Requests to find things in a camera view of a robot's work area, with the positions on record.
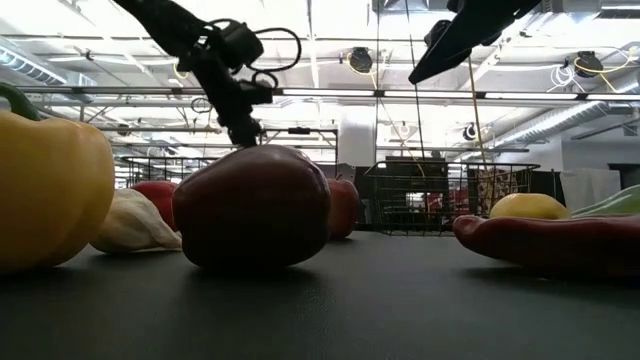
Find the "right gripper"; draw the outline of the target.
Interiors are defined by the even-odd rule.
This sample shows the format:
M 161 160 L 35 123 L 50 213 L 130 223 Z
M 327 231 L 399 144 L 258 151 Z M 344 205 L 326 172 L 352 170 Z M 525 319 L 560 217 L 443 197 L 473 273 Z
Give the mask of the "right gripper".
M 438 20 L 424 36 L 427 50 L 408 79 L 418 84 L 460 65 L 472 49 L 536 8 L 541 0 L 447 0 L 456 16 Z

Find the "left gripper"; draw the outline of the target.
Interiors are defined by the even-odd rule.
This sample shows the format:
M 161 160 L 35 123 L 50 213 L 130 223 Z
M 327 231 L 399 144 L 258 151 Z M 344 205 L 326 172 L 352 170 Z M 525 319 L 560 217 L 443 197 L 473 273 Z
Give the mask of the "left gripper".
M 196 76 L 222 125 L 227 126 L 231 142 L 238 147 L 253 147 L 262 133 L 260 124 L 251 121 L 254 105 L 273 102 L 268 84 L 238 81 L 215 50 L 192 50 L 192 73 Z

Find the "dark red apple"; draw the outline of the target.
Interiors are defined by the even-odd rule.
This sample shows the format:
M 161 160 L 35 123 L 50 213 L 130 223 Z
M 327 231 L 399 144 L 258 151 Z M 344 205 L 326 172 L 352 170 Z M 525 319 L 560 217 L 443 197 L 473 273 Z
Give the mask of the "dark red apple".
M 328 181 L 282 145 L 236 150 L 184 179 L 172 197 L 189 261 L 207 270 L 274 269 L 316 255 L 330 235 Z

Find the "red bell pepper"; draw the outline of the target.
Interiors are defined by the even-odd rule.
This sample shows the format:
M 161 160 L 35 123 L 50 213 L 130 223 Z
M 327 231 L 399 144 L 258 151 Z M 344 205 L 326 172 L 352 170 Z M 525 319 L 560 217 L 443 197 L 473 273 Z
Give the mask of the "red bell pepper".
M 177 185 L 166 180 L 143 181 L 132 186 L 149 199 L 158 209 L 164 222 L 174 231 L 177 226 L 174 221 L 172 197 Z

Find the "white garlic bulb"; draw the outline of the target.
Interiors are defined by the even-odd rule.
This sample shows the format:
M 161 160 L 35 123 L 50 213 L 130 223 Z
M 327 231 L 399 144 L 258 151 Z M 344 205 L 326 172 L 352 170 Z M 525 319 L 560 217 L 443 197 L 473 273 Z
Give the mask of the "white garlic bulb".
M 127 188 L 115 191 L 109 212 L 90 244 L 108 254 L 176 250 L 182 248 L 182 237 L 163 220 L 148 198 Z

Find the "yellow lemon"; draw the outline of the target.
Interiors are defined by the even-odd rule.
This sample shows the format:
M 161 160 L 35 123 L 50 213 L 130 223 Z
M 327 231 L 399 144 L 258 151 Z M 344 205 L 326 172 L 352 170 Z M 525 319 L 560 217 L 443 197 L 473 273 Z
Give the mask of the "yellow lemon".
M 559 220 L 571 216 L 570 211 L 555 198 L 540 193 L 512 193 L 492 207 L 489 217 L 524 217 Z

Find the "yellow bell pepper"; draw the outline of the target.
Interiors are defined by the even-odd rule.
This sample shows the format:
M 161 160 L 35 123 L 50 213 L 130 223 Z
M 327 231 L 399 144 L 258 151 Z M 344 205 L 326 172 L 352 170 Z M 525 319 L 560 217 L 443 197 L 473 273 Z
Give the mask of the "yellow bell pepper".
M 109 140 L 92 125 L 40 117 L 0 82 L 0 275 L 52 268 L 97 237 L 114 196 Z

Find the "long red chili pepper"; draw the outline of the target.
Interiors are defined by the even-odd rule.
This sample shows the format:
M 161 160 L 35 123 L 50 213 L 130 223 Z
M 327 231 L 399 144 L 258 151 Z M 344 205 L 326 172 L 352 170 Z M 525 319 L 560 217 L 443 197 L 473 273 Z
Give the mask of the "long red chili pepper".
M 462 246 L 547 272 L 640 276 L 640 214 L 564 220 L 465 215 L 453 223 Z

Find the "green pepper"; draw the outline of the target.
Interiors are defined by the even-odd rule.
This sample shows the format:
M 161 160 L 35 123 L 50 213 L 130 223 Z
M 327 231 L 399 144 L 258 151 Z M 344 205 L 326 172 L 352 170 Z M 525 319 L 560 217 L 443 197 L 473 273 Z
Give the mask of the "green pepper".
M 611 214 L 640 214 L 640 184 L 620 192 L 572 213 L 573 217 Z

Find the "long horizontal light bar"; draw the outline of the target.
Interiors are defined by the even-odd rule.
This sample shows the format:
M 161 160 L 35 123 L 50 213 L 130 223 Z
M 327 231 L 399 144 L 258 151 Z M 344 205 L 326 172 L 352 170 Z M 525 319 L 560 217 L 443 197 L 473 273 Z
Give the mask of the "long horizontal light bar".
M 53 93 L 72 95 L 180 95 L 203 96 L 204 90 L 195 87 L 78 87 L 78 86 L 19 86 L 25 93 Z M 507 102 L 568 102 L 587 101 L 640 103 L 637 93 L 552 93 L 552 92 L 502 92 L 502 91 L 410 91 L 410 90 L 351 90 L 327 88 L 276 88 L 274 96 L 311 97 L 311 98 L 389 98 L 425 100 L 488 100 Z

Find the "thin black vertical pole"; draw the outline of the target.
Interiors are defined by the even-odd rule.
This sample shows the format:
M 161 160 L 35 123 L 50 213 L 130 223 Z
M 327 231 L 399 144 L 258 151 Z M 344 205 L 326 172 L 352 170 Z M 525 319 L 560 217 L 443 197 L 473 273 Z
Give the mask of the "thin black vertical pole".
M 380 17 L 379 17 L 379 5 L 380 0 L 372 0 L 372 13 L 375 14 L 375 75 L 373 77 L 373 85 L 374 85 L 374 98 L 375 98 L 375 116 L 374 116 L 374 136 L 373 136 L 373 160 L 374 163 L 377 162 L 377 140 L 378 140 L 378 121 L 379 121 L 379 78 L 380 78 Z

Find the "black table mat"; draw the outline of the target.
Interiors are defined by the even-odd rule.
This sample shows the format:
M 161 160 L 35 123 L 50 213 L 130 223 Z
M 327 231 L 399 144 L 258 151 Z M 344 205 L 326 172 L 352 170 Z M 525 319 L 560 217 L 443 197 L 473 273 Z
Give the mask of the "black table mat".
M 360 232 L 276 272 L 86 249 L 0 277 L 0 360 L 640 360 L 640 282 Z

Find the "black cart frame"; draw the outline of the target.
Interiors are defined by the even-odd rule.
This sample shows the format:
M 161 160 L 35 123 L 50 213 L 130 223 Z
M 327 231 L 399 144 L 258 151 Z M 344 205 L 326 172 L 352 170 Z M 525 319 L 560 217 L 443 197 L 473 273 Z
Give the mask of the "black cart frame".
M 258 137 L 260 145 L 283 145 L 302 151 L 319 164 L 336 165 L 339 160 L 337 129 L 308 127 L 265 128 Z

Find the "silver ventilation duct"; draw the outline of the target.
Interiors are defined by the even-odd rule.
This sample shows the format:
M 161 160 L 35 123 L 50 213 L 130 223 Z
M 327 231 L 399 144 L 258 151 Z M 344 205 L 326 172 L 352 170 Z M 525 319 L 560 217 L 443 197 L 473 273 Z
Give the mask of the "silver ventilation duct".
M 635 108 L 640 110 L 640 101 L 589 101 L 550 110 L 498 136 L 492 146 L 532 143 L 607 115 L 632 114 Z
M 20 73 L 47 86 L 60 86 L 67 79 L 23 53 L 17 46 L 0 36 L 0 67 Z

